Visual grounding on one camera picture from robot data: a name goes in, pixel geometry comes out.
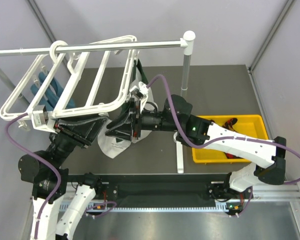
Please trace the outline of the white and green cloth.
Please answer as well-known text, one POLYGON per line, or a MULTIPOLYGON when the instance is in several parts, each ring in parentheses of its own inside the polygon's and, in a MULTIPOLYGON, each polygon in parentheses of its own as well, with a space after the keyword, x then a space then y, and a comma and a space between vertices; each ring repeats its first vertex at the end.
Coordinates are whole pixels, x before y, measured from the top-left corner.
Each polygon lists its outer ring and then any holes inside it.
MULTIPOLYGON (((142 63, 139 59, 138 59, 138 61, 134 61, 134 69, 133 69, 133 73, 132 73, 132 79, 137 80, 138 82, 143 82, 144 84, 149 83, 149 81, 144 73, 142 63)), ((120 115, 124 113, 124 111, 127 109, 128 105, 129 105, 128 102, 125 102, 120 107, 120 115)), ((151 89, 148 92, 147 103, 146 103, 142 113, 144 113, 146 110, 148 110, 148 111, 158 110, 158 105, 154 101, 154 97, 153 97, 153 93, 152 93, 151 89)), ((123 139, 115 138, 112 136, 106 136, 106 134, 105 134, 106 130, 107 130, 106 125, 110 124, 111 122, 112 122, 112 120, 110 120, 108 118, 106 124, 102 127, 102 129, 100 130, 100 133, 97 136, 97 143, 98 143, 98 146, 100 147, 100 150, 103 152, 103 154, 105 154, 107 157, 109 157, 111 159, 114 159, 119 154, 121 154, 123 151, 125 151, 127 148, 129 148, 132 143, 136 144, 137 142, 145 139, 151 133, 150 130, 142 130, 140 138, 137 140, 132 140, 132 142, 130 140, 123 140, 123 139)))

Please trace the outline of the white plastic clip hanger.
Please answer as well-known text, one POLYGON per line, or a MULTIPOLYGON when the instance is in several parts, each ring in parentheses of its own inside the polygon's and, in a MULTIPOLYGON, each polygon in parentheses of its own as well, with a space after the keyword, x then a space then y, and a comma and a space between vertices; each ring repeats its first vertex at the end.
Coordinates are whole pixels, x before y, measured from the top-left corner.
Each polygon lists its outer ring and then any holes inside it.
POLYGON ((21 78, 15 89, 7 98, 5 103, 0 108, 0 117, 5 120, 13 120, 16 117, 21 117, 23 121, 32 121, 31 115, 33 109, 39 105, 39 101, 44 96, 48 85, 51 83, 58 68, 60 67, 63 59, 66 55, 69 55, 67 62, 67 69, 70 72, 69 80, 64 87, 53 111, 49 111, 48 115, 50 119, 61 119, 70 117, 81 117, 93 114, 103 114, 112 112, 119 107, 131 96, 129 90, 130 78, 133 72, 134 61, 138 59, 139 49, 149 47, 148 43, 138 42, 134 35, 124 35, 116 38, 106 39, 98 42, 93 42, 86 45, 67 45, 66 42, 58 40, 51 44, 48 48, 27 48, 27 49, 13 49, 13 50, 0 50, 0 56, 14 56, 14 55, 35 55, 36 58, 30 65, 27 72, 21 78), (117 98, 106 104, 94 104, 94 100, 99 90, 100 83, 103 78, 104 71, 106 69, 109 56, 111 52, 119 52, 127 50, 127 59, 124 67, 124 73, 122 75, 121 84, 117 98), (88 61, 91 52, 103 51, 103 58, 99 66, 99 70, 90 89, 86 104, 83 107, 75 107, 66 109, 70 98, 72 97, 78 82, 81 80, 83 70, 88 61), (45 57, 50 57, 53 65, 49 71, 44 82, 39 87, 37 94, 33 97, 26 110, 23 112, 10 113, 9 110, 22 93, 22 90, 26 87, 28 81, 31 79, 37 68, 42 63, 45 57))

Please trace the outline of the red black argyle sock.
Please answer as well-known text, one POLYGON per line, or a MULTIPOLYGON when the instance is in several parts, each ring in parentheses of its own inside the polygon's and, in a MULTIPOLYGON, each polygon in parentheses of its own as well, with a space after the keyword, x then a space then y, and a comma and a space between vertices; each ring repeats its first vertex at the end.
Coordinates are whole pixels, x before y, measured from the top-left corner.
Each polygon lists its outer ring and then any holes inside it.
POLYGON ((238 119, 236 117, 230 118, 229 120, 227 120, 222 127, 235 132, 236 130, 234 129, 234 125, 238 122, 238 119))

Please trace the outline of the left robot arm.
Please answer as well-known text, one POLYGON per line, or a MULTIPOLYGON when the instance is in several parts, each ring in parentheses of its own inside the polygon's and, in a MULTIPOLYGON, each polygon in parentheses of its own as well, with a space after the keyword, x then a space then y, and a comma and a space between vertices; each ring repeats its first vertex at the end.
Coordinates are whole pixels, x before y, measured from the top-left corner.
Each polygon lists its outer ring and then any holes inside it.
POLYGON ((62 164, 76 147, 91 146, 107 120, 105 115, 57 120, 54 125, 56 132, 49 135, 48 148, 35 152, 50 166, 29 153, 19 159, 21 180, 33 185, 32 240, 71 240, 91 200, 99 197, 106 199, 106 189, 101 178, 85 173, 77 178, 75 195, 63 216, 58 217, 67 184, 72 180, 69 170, 61 168, 62 164))

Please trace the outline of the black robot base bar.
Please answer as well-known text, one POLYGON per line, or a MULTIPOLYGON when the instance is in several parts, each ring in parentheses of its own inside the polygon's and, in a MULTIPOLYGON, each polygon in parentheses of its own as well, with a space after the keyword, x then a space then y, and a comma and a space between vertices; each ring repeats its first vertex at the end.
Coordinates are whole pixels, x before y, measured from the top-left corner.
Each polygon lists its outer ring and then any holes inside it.
POLYGON ((249 198, 227 188, 225 174, 99 174, 96 200, 116 202, 117 208, 198 208, 249 198))

